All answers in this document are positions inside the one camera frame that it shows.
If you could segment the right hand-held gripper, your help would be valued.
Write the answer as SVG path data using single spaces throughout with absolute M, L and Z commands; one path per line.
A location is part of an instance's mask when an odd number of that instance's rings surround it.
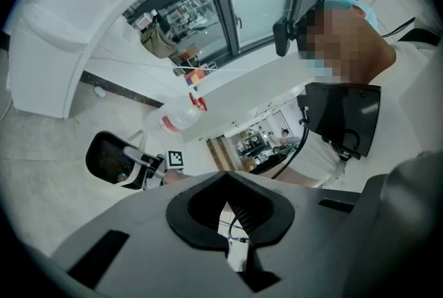
M 154 189 L 185 178 L 182 151 L 167 150 L 165 154 L 149 157 L 138 149 L 125 147 L 123 153 L 137 164 L 134 165 L 129 177 L 120 182 L 121 187 Z

